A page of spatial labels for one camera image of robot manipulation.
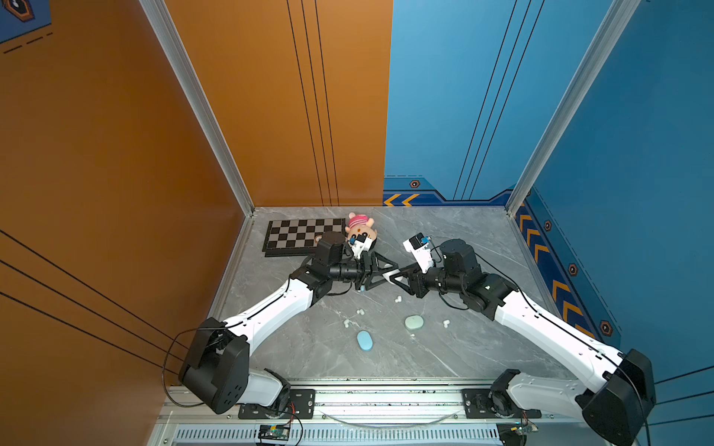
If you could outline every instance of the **green soap bar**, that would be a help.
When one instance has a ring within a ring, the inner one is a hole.
[[[404,325],[408,330],[416,330],[424,325],[424,319],[420,315],[409,316],[404,320]]]

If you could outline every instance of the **aluminum frame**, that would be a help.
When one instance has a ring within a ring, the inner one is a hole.
[[[206,139],[218,164],[221,166],[223,174],[226,176],[233,195],[236,197],[241,210],[243,210],[243,214],[246,218],[250,218],[255,211],[255,206],[250,194],[248,194],[248,189],[243,182],[241,173],[238,171],[236,160],[233,158],[230,148],[228,148],[221,126],[218,124],[216,115],[208,102],[206,92],[203,91],[196,70],[193,69],[191,59],[183,46],[179,31],[171,19],[166,3],[164,3],[164,0],[139,0],[139,3],[144,8],[146,18],[149,20],[151,28],[161,44],[161,48],[164,49],[171,68],[174,69],[176,78],[181,84],[184,94],[186,94],[188,103],[191,104],[198,123],[201,124],[203,134],[206,135]]]
[[[531,159],[528,160],[528,164],[526,164],[521,177],[518,179],[515,188],[513,188],[513,193],[506,203],[506,212],[510,217],[516,214],[521,203],[526,199],[528,191],[535,184],[540,171],[543,170],[545,163],[548,162],[553,149],[558,145],[560,137],[568,127],[580,103],[583,102],[595,78],[598,77],[605,61],[610,56],[610,52],[615,47],[639,4],[640,0],[614,0],[610,5],[608,13],[598,28],[598,32],[595,33],[593,41],[585,52],[585,56],[583,56],[583,60],[580,61],[573,79],[570,80],[568,89],[565,90],[558,108],[555,110],[553,117],[550,118],[550,122],[545,128],[538,145],[535,146]]]

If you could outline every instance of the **black stripe line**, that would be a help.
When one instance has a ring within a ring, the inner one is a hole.
[[[173,340],[173,338],[172,338],[171,336],[165,334],[163,331],[159,330],[158,328],[156,328],[156,327],[154,327],[152,324],[146,322],[144,319],[140,318],[140,317],[137,316],[136,314],[134,314],[134,313],[132,313],[131,311],[127,310],[126,308],[122,307],[122,306],[119,305],[117,302],[115,302],[115,301],[113,301],[112,299],[106,297],[104,294],[100,293],[96,288],[92,288],[91,286],[87,285],[87,283],[85,283],[84,281],[82,281],[82,280],[80,280],[79,278],[77,278],[77,276],[75,276],[75,275],[71,274],[69,271],[63,269],[62,267],[60,267],[59,265],[57,265],[57,264],[56,264],[55,262],[53,262],[52,260],[49,260],[47,257],[45,257],[44,255],[38,253],[38,252],[35,251],[34,249],[30,248],[28,245],[22,243],[20,240],[16,239],[15,237],[13,237],[12,235],[8,234],[8,233],[5,232],[4,230],[0,229],[0,233],[1,233],[2,235],[5,235],[7,238],[9,238],[10,240],[12,240],[13,242],[17,243],[18,245],[22,246],[23,248],[27,249],[28,251],[30,251],[31,253],[33,253],[33,254],[36,255],[37,257],[40,257],[42,260],[44,260],[44,261],[46,261],[47,263],[49,263],[50,265],[54,266],[55,268],[57,268],[57,269],[60,270],[61,272],[67,274],[69,277],[73,278],[73,279],[76,280],[77,282],[80,282],[82,285],[86,286],[86,287],[89,288],[90,290],[92,290],[92,291],[94,291],[95,293],[99,294],[101,297],[107,299],[109,302],[113,303],[113,304],[116,305],[117,307],[119,307],[119,308],[121,308],[122,310],[126,311],[127,313],[129,313],[130,315],[134,316],[135,318],[139,319],[141,322],[147,324],[149,327],[153,328],[154,330],[158,331],[158,332],[161,333],[162,335],[166,336],[168,339]],[[176,342],[176,343],[179,344],[179,345],[180,345],[181,347],[183,347],[183,348],[186,348],[186,349],[188,348],[188,347],[186,347],[184,344],[181,344],[181,343],[179,343],[179,342]]]
[[[689,396],[686,396],[686,397],[674,398],[673,400],[660,401],[660,402],[658,402],[656,405],[659,406],[660,404],[666,404],[666,403],[668,403],[668,402],[688,400],[688,399],[690,399],[690,398],[701,397],[701,396],[709,395],[709,394],[712,394],[712,393],[714,393],[714,390],[710,390],[710,391],[708,391],[708,392],[696,393],[696,394],[694,394],[694,395],[689,395]]]
[[[340,205],[340,188],[337,186],[337,167],[335,164],[335,145],[332,142],[332,122],[330,120],[330,101],[327,99],[327,78],[325,77],[325,57],[322,54],[322,36],[320,35],[320,18],[317,14],[317,0],[315,0],[315,19],[317,20],[317,38],[320,42],[320,59],[322,60],[322,82],[325,86],[325,105],[327,106],[327,125],[330,128],[330,149],[332,150],[332,169],[335,173],[335,194],[337,206]]]
[[[540,4],[540,9],[538,10],[538,15],[535,16],[535,22],[533,22],[533,28],[531,29],[531,34],[528,36],[528,40],[526,41],[526,47],[523,49],[523,54],[521,54],[521,59],[518,61],[518,68],[516,68],[516,74],[513,75],[513,80],[511,81],[511,86],[508,87],[508,94],[506,95],[506,99],[503,101],[503,107],[501,108],[501,113],[498,115],[498,120],[496,121],[496,127],[493,128],[493,133],[491,134],[491,139],[488,140],[488,146],[486,146],[486,153],[483,154],[483,159],[481,160],[481,167],[478,168],[478,173],[476,174],[476,179],[473,181],[473,186],[471,186],[471,192],[468,194],[469,199],[471,199],[471,196],[473,195],[473,190],[476,188],[476,182],[478,181],[478,177],[481,176],[481,169],[483,169],[483,164],[486,162],[486,156],[488,156],[488,149],[491,148],[491,143],[493,142],[493,137],[496,134],[496,130],[498,130],[498,124],[501,122],[501,116],[503,116],[503,110],[506,109],[506,103],[508,103],[508,97],[511,96],[511,89],[513,89],[513,84],[516,82],[516,77],[518,76],[518,70],[521,69],[521,64],[523,63],[523,57],[526,55],[526,51],[528,50],[528,44],[531,42],[531,37],[533,37],[533,31],[536,29],[536,25],[538,24],[538,18],[540,17],[540,12],[543,10],[543,5],[545,4],[545,0],[543,0],[543,3]]]
[[[526,22],[526,17],[528,16],[528,11],[531,9],[531,3],[533,0],[528,0],[528,7],[526,8],[526,13],[523,15],[523,20],[521,21],[521,27],[518,28],[518,34],[516,34],[516,41],[513,42],[513,48],[511,49],[511,55],[508,57],[508,63],[506,64],[506,69],[503,70],[503,76],[501,77],[501,84],[498,86],[498,91],[496,91],[496,98],[493,99],[493,106],[491,107],[491,112],[488,114],[488,120],[486,121],[486,126],[483,127],[483,134],[481,135],[481,142],[478,143],[478,150],[476,151],[476,156],[473,158],[473,164],[471,164],[471,170],[468,172],[468,177],[466,179],[466,185],[463,187],[463,193],[461,194],[461,199],[463,200],[466,195],[466,188],[468,187],[468,182],[471,179],[471,174],[473,173],[473,168],[476,166],[476,161],[478,160],[478,153],[481,152],[481,145],[483,144],[483,139],[486,137],[486,131],[488,130],[488,124],[491,123],[491,117],[493,116],[493,111],[496,109],[496,103],[498,102],[498,97],[501,94],[501,87],[503,87],[503,81],[506,79],[506,74],[508,73],[508,67],[511,65],[511,59],[513,58],[513,52],[516,51],[516,46],[518,45],[518,39],[521,37],[521,30],[523,30],[523,24]]]
[[[325,164],[325,179],[327,180],[327,196],[330,198],[330,206],[332,206],[332,191],[330,190],[330,176],[327,174],[327,156],[325,156],[325,141],[322,137],[322,120],[320,119],[320,105],[317,103],[317,87],[315,87],[315,71],[312,67],[312,52],[310,51],[310,35],[308,34],[308,21],[305,18],[305,4],[300,0],[300,6],[303,9],[303,24],[305,25],[305,40],[308,43],[308,59],[310,61],[310,75],[313,78],[313,93],[315,93],[315,109],[317,110],[317,125],[320,129],[320,144],[322,145],[322,161]]]
[[[298,61],[298,74],[300,75],[300,87],[303,89],[303,101],[305,102],[305,116],[308,118],[308,131],[310,131],[310,144],[313,147],[313,158],[315,159],[315,174],[317,174],[317,186],[320,188],[320,202],[325,206],[322,199],[322,185],[320,183],[320,171],[317,169],[317,155],[315,154],[315,143],[312,139],[312,127],[310,126],[310,114],[308,113],[308,99],[305,97],[305,85],[303,84],[303,72],[300,70],[300,56],[298,56],[298,43],[295,40],[295,29],[293,28],[293,16],[290,14],[290,3],[285,0],[288,6],[288,18],[290,19],[290,30],[293,32],[293,45],[295,45],[295,59]]]
[[[2,263],[3,265],[5,265],[6,267],[12,269],[13,271],[16,271],[17,273],[20,273],[20,274],[24,275],[25,277],[27,277],[28,279],[32,280],[33,282],[38,283],[39,285],[44,286],[44,287],[47,288],[48,290],[52,291],[53,293],[55,293],[55,294],[57,294],[57,295],[60,295],[61,297],[63,297],[63,298],[65,298],[65,299],[69,300],[70,302],[74,303],[75,305],[78,305],[78,306],[82,307],[83,309],[89,311],[89,312],[92,313],[93,315],[97,315],[97,316],[99,316],[100,318],[102,318],[102,319],[104,319],[105,321],[107,321],[108,323],[111,323],[112,325],[121,328],[122,330],[126,331],[126,332],[129,333],[130,335],[133,335],[133,336],[135,336],[135,337],[141,339],[141,340],[144,341],[145,343],[151,344],[151,345],[153,345],[154,347],[156,347],[156,348],[158,348],[159,350],[161,350],[162,352],[167,353],[166,350],[164,350],[163,348],[161,348],[161,347],[159,347],[158,345],[154,344],[154,343],[151,342],[150,340],[146,340],[146,339],[144,339],[143,337],[141,337],[141,336],[137,335],[136,333],[134,333],[133,331],[129,330],[128,328],[125,328],[125,327],[119,325],[118,323],[112,321],[111,319],[105,318],[104,316],[102,316],[102,315],[99,314],[98,312],[92,310],[92,309],[89,308],[89,307],[86,307],[85,305],[82,305],[81,303],[77,302],[77,301],[74,300],[73,298],[70,298],[69,296],[60,293],[58,290],[55,290],[54,288],[52,288],[51,286],[47,285],[46,283],[43,283],[43,282],[40,281],[39,279],[36,279],[36,278],[32,277],[31,275],[29,275],[28,273],[25,273],[24,271],[21,271],[21,270],[19,270],[18,268],[15,268],[13,265],[10,265],[10,264],[7,263],[5,260],[0,259],[0,263]],[[169,354],[170,354],[171,356],[173,356],[174,358],[176,358],[177,360],[183,361],[183,358],[179,358],[178,356],[176,356],[176,355],[174,355],[174,354],[172,354],[172,353],[169,353]]]
[[[508,28],[511,27],[511,19],[513,18],[513,12],[516,10],[516,4],[518,0],[513,2],[513,8],[511,9],[511,16],[508,17],[508,24],[506,25],[506,30],[503,32],[503,39],[501,40],[501,47],[498,49],[498,55],[496,56],[496,62],[493,63],[493,70],[491,71],[491,78],[488,80],[488,86],[486,87],[486,93],[483,95],[483,102],[481,103],[481,110],[478,111],[478,118],[476,119],[476,125],[473,127],[473,133],[471,134],[471,142],[468,143],[468,150],[466,151],[466,156],[463,159],[463,166],[461,166],[461,173],[458,174],[458,181],[456,182],[456,189],[453,192],[453,199],[456,199],[456,193],[458,192],[458,185],[461,184],[461,176],[463,176],[463,170],[466,168],[466,161],[468,161],[468,154],[471,152],[471,145],[473,144],[473,137],[476,136],[476,129],[478,128],[478,122],[481,120],[481,114],[483,113],[483,106],[486,104],[486,98],[488,97],[488,91],[491,89],[491,82],[493,81],[493,75],[496,73],[496,66],[498,65],[498,60],[501,57],[501,50],[503,50],[503,44],[506,42],[506,35],[508,34]]]
[[[710,417],[714,417],[714,413],[710,413],[709,415],[699,415],[698,417],[680,418],[679,420],[651,422],[651,423],[650,423],[650,426],[667,425],[667,424],[669,424],[669,423],[671,423],[671,422],[680,422],[680,421],[689,421],[689,420],[700,420],[701,418],[710,418]]]
[[[683,374],[677,375],[677,376],[672,376],[672,377],[670,377],[670,378],[667,378],[666,380],[657,381],[657,382],[655,382],[655,384],[661,384],[661,383],[663,383],[663,382],[667,382],[667,381],[671,381],[671,380],[676,380],[676,379],[681,378],[681,377],[685,377],[685,376],[689,376],[689,375],[694,375],[695,373],[705,372],[706,370],[713,369],[713,368],[714,368],[714,365],[710,365],[709,367],[704,367],[704,368],[701,368],[701,369],[699,369],[699,370],[692,370],[691,372],[683,373]]]
[[[75,329],[75,330],[77,330],[77,331],[81,331],[81,332],[84,333],[85,335],[90,335],[90,336],[93,337],[94,339],[100,340],[101,342],[103,342],[103,343],[105,343],[105,344],[109,344],[109,345],[111,345],[112,347],[118,348],[119,350],[121,350],[121,351],[123,351],[123,352],[126,352],[126,353],[128,353],[129,355],[132,355],[132,356],[134,356],[134,357],[136,357],[136,358],[139,358],[140,360],[146,361],[146,362],[148,362],[149,364],[153,364],[153,365],[155,365],[155,366],[158,367],[158,368],[162,368],[159,364],[156,364],[154,361],[148,360],[148,359],[144,358],[143,356],[139,356],[139,355],[137,355],[136,353],[130,352],[130,351],[127,350],[126,348],[119,347],[117,344],[110,343],[110,342],[107,341],[106,339],[102,339],[102,338],[100,338],[99,336],[93,335],[93,334],[91,334],[90,332],[88,332],[88,331],[86,331],[86,330],[82,330],[80,327],[77,327],[76,325],[72,325],[72,324],[69,323],[69,322],[65,322],[64,320],[62,320],[62,319],[60,319],[60,318],[58,318],[58,317],[56,317],[56,316],[53,316],[53,315],[51,315],[51,314],[49,314],[49,313],[47,313],[47,312],[44,312],[44,311],[40,310],[39,308],[33,307],[32,305],[30,305],[30,304],[28,304],[28,303],[25,303],[25,302],[23,302],[22,300],[16,299],[16,298],[12,297],[11,295],[9,295],[9,294],[7,294],[7,293],[3,293],[2,291],[0,291],[0,295],[3,295],[3,296],[5,296],[6,298],[15,301],[15,302],[19,303],[20,305],[24,305],[24,306],[26,306],[27,308],[29,308],[29,309],[31,309],[31,310],[35,310],[36,312],[38,312],[38,313],[40,313],[40,314],[43,314],[43,315],[47,316],[48,318],[54,319],[54,320],[56,320],[57,322],[60,322],[60,323],[63,323],[64,325],[67,325],[67,326],[69,326],[69,327],[72,327],[73,329]],[[166,369],[166,370],[169,371],[169,372],[171,372],[171,373],[173,373],[174,375],[178,375],[178,373],[174,372],[173,370],[169,370],[169,369]]]
[[[15,48],[10,48],[10,49],[7,50],[7,51],[3,51],[2,54],[8,54],[10,51],[15,51],[15,50],[18,49],[18,48],[22,48],[22,45],[18,45],[18,46],[16,46]]]

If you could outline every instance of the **vent grille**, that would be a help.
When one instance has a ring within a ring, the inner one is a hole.
[[[176,430],[174,443],[210,444],[233,443],[251,444],[257,441],[260,423],[250,427],[227,427],[225,425],[180,425]],[[291,441],[300,437],[300,427],[293,425]],[[423,429],[405,427],[403,429],[363,429],[334,424],[306,426],[301,446],[309,445],[423,445],[434,443],[500,445],[495,424],[434,426]]]

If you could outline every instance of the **blue wall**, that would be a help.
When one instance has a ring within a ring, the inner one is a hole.
[[[708,0],[643,1],[535,184],[655,381],[714,365],[713,24]],[[709,390],[714,370],[657,386],[659,401]],[[712,413],[708,395],[650,422]],[[711,444],[713,425],[654,425],[653,444]]]
[[[610,0],[532,0],[530,7],[528,0],[518,0],[515,5],[503,0],[394,1],[386,176],[424,177],[448,200],[485,200],[516,183]]]

